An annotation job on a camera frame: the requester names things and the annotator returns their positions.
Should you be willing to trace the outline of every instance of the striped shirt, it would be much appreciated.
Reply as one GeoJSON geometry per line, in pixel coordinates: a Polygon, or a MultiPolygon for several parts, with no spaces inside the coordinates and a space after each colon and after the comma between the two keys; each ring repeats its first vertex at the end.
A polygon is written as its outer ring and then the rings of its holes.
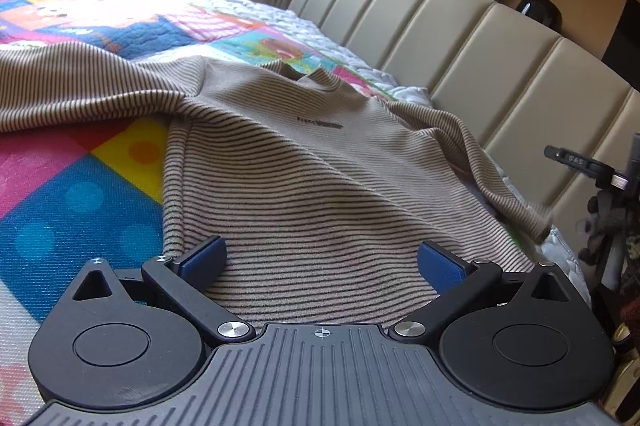
{"type": "Polygon", "coordinates": [[[426,239],[512,271],[530,260],[465,188],[534,241],[550,216],[511,194],[463,123],[366,98],[323,70],[199,56],[132,63],[85,44],[0,52],[0,131],[165,113],[164,253],[228,246],[207,294],[257,327],[388,326],[436,296],[426,239]]]}

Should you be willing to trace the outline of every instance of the metal screw cap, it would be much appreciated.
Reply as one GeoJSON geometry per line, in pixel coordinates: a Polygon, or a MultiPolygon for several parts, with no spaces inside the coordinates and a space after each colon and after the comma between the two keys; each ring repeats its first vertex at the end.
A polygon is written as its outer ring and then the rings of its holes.
{"type": "Polygon", "coordinates": [[[239,321],[228,321],[218,327],[218,333],[225,338],[241,338],[249,332],[249,325],[239,321]]]}
{"type": "Polygon", "coordinates": [[[425,332],[424,325],[415,321],[403,321],[394,327],[396,334],[405,338],[417,338],[425,332]]]}

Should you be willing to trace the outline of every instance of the round black disc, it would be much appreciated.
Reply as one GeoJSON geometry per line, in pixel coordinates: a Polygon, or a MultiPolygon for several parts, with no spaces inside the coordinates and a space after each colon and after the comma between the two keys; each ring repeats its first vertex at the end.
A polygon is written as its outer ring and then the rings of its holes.
{"type": "Polygon", "coordinates": [[[194,376],[204,346],[187,320],[133,302],[114,310],[109,298],[101,300],[91,300],[92,313],[68,305],[64,323],[52,316],[34,338],[29,365],[44,399],[123,409],[160,399],[194,376]]]}
{"type": "Polygon", "coordinates": [[[595,320],[567,318],[563,305],[538,300],[465,315],[444,331],[440,357],[459,385],[505,408],[585,402],[610,376],[611,346],[595,320]]]}

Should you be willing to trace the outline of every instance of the printed logo on shirt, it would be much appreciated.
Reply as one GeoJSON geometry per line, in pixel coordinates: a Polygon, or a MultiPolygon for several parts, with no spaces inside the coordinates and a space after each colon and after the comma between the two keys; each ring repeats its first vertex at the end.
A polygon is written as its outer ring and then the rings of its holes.
{"type": "Polygon", "coordinates": [[[329,129],[338,129],[340,130],[342,125],[338,125],[338,123],[329,123],[328,121],[319,121],[318,119],[306,119],[306,117],[298,116],[298,121],[302,121],[303,123],[310,123],[311,125],[315,125],[316,127],[327,127],[329,129]]]}

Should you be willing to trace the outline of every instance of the bed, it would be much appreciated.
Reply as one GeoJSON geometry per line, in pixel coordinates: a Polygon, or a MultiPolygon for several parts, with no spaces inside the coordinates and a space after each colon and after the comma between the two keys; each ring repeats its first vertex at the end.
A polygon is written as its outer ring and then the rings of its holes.
{"type": "MultiPolygon", "coordinates": [[[[359,95],[435,105],[466,123],[516,197],[554,207],[574,247],[591,188],[545,161],[544,145],[596,151],[620,165],[626,137],[640,125],[640,98],[622,79],[488,0],[293,0],[289,11],[247,0],[0,0],[2,50],[68,43],[140,63],[203,56],[278,60],[300,74],[322,67],[359,95]]],[[[167,135],[168,119],[151,114],[0,134],[4,426],[40,405],[28,345],[86,259],[133,267],[162,250],[167,135]]],[[[588,299],[557,228],[529,250],[529,261],[542,257],[561,265],[588,299]]],[[[503,264],[526,269],[529,261],[503,264]]]]}

